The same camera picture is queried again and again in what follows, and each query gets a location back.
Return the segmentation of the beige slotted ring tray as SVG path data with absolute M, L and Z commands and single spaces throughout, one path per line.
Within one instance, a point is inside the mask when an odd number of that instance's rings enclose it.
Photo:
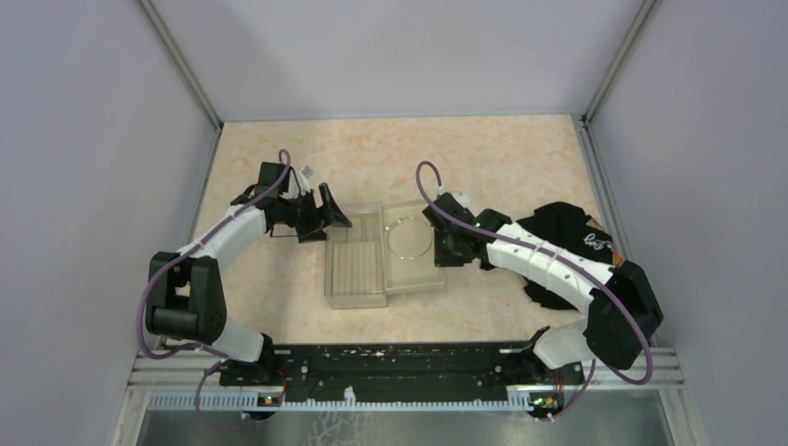
M 326 293 L 332 298 L 384 293 L 378 213 L 351 215 L 352 228 L 328 229 Z

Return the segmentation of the clear plastic box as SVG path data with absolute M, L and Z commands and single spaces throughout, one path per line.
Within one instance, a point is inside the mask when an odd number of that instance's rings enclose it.
M 382 205 L 353 204 L 349 228 L 326 230 L 323 294 L 333 309 L 385 308 Z

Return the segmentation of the silver wire bangle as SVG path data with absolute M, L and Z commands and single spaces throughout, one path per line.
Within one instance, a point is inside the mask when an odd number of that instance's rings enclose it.
M 433 245 L 433 230 L 426 221 L 413 216 L 399 218 L 385 227 L 388 251 L 401 260 L 424 256 Z

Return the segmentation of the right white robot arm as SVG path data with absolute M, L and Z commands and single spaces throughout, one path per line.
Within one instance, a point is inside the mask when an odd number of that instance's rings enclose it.
M 423 214 L 436 232 L 440 267 L 474 260 L 518 274 L 556 295 L 583 319 L 539 334 L 523 358 L 523 370 L 546 383 L 559 367 L 600 360 L 630 369 L 646 353 L 663 313 L 645 271 L 625 261 L 614 266 L 556 245 L 492 209 L 475 215 L 450 192 L 429 202 Z

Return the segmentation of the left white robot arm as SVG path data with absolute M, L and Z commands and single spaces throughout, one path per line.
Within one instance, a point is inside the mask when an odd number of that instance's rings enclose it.
M 262 163 L 256 183 L 231 201 L 210 230 L 176 252 L 151 258 L 138 305 L 138 342 L 146 333 L 179 339 L 184 348 L 242 362 L 244 375 L 258 385 L 271 382 L 279 371 L 272 341 L 229 316 L 221 275 L 277 225 L 294 229 L 300 243 L 310 243 L 325 241 L 329 227 L 352 223 L 327 184 L 311 188 L 285 160 Z

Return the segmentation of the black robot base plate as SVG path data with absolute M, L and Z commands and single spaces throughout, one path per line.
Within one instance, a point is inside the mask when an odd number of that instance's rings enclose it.
M 227 361 L 224 387 L 285 386 L 288 402 L 504 401 L 510 386 L 580 385 L 579 363 L 550 370 L 529 341 L 279 345 L 254 362 Z

